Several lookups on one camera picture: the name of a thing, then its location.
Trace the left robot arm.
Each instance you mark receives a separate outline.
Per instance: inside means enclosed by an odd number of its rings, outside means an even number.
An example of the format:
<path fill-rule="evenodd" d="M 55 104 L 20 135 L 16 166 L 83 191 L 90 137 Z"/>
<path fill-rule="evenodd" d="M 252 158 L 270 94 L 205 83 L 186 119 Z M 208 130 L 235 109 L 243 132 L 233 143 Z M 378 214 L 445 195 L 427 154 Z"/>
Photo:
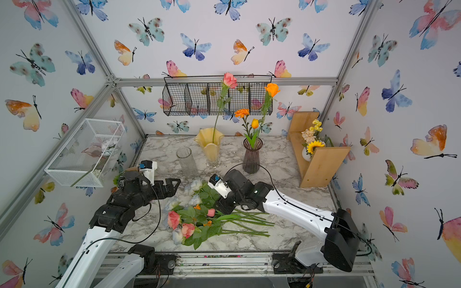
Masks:
<path fill-rule="evenodd" d="M 134 221 L 139 208 L 173 197 L 180 179 L 151 180 L 154 171 L 125 171 L 118 178 L 118 190 L 99 207 L 90 221 L 89 229 L 72 263 L 57 284 L 59 288 L 88 288 L 127 225 Z M 143 272 L 160 269 L 154 247 L 142 241 L 130 241 L 131 248 L 123 260 L 103 280 L 98 288 L 123 288 Z"/>

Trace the orange marigold flower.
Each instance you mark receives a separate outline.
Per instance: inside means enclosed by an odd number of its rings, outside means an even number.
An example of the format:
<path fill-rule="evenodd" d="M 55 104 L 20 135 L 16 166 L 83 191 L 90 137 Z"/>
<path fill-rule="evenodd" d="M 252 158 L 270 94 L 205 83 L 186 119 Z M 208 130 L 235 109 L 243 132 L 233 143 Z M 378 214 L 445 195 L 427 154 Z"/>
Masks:
<path fill-rule="evenodd" d="M 255 145 L 255 140 L 253 139 L 255 129 L 253 128 L 253 124 L 249 121 L 249 115 L 250 112 L 248 109 L 240 109 L 235 112 L 235 116 L 244 121 L 244 123 L 242 124 L 245 130 L 244 135 L 246 137 L 248 144 L 253 148 Z"/>

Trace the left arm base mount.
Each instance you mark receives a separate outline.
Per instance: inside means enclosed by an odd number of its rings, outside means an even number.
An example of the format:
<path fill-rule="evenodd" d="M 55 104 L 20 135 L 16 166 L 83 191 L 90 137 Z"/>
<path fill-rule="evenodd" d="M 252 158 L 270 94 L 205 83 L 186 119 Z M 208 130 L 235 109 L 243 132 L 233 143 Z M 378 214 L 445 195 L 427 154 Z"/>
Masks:
<path fill-rule="evenodd" d="M 156 252 L 154 247 L 135 244 L 128 254 L 138 255 L 144 265 L 140 270 L 140 275 L 158 275 L 162 272 L 172 275 L 176 267 L 178 256 L 175 254 L 163 254 Z"/>

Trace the pink rose tall stem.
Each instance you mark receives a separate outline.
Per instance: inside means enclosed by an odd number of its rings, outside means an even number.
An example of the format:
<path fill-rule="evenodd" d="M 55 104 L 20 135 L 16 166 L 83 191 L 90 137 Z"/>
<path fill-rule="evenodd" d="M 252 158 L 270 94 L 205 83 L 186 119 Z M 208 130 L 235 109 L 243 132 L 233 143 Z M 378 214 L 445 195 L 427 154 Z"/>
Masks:
<path fill-rule="evenodd" d="M 228 92 L 229 90 L 235 89 L 237 86 L 238 86 L 237 78 L 233 74 L 226 72 L 222 79 L 221 93 L 217 100 L 218 113 L 217 113 L 217 117 L 214 123 L 213 134 L 211 138 L 212 144 L 214 143 L 215 137 L 216 137 L 218 118 L 220 114 L 224 111 L 225 106 L 232 99 L 231 96 L 228 96 Z"/>

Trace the orange rose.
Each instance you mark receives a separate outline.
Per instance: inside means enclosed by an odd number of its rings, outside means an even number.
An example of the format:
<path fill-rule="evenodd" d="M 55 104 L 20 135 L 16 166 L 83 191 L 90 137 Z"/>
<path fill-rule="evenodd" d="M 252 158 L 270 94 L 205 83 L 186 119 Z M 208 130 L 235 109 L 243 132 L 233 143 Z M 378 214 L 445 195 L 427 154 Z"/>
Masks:
<path fill-rule="evenodd" d="M 265 87 L 265 99 L 262 105 L 261 113 L 262 118 L 258 121 L 258 128 L 256 129 L 256 135 L 259 136 L 262 130 L 262 126 L 265 122 L 265 118 L 270 110 L 271 105 L 273 104 L 273 98 L 280 92 L 279 86 L 277 84 L 270 83 Z"/>

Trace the orange yellow tulip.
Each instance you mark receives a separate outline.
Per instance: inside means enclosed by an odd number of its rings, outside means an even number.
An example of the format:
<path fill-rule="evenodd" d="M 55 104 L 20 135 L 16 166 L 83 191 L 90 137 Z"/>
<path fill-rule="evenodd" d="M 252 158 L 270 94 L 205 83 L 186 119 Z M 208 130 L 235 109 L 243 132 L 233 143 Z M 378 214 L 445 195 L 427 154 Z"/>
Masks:
<path fill-rule="evenodd" d="M 255 149 L 256 142 L 259 136 L 259 121 L 257 119 L 253 119 L 251 123 L 251 129 L 249 134 L 249 144 L 252 149 Z"/>

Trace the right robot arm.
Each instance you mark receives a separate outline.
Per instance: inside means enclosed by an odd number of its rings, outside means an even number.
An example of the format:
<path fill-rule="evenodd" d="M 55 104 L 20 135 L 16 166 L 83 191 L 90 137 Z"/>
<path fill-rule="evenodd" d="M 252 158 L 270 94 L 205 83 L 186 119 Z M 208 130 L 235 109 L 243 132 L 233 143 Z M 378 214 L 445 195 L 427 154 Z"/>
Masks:
<path fill-rule="evenodd" d="M 301 242 L 295 248 L 294 257 L 300 264 L 310 266 L 327 262 L 341 271 L 352 271 L 361 239 L 347 211 L 314 208 L 279 192 L 271 184 L 253 184 L 235 169 L 223 178 L 214 174 L 208 186 L 219 194 L 215 207 L 225 215 L 231 214 L 236 207 L 258 210 L 282 217 L 316 236 L 316 240 Z"/>

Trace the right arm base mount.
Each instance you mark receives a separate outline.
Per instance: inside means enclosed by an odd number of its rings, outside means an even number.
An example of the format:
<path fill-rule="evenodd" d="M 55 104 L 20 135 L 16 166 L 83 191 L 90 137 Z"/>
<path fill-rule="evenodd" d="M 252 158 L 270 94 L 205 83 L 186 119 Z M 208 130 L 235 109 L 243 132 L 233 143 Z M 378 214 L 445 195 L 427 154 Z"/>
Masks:
<path fill-rule="evenodd" d="M 295 252 L 301 241 L 297 241 L 289 253 L 274 253 L 272 255 L 272 266 L 275 274 L 322 274 L 323 268 L 318 264 L 305 266 L 295 258 Z"/>

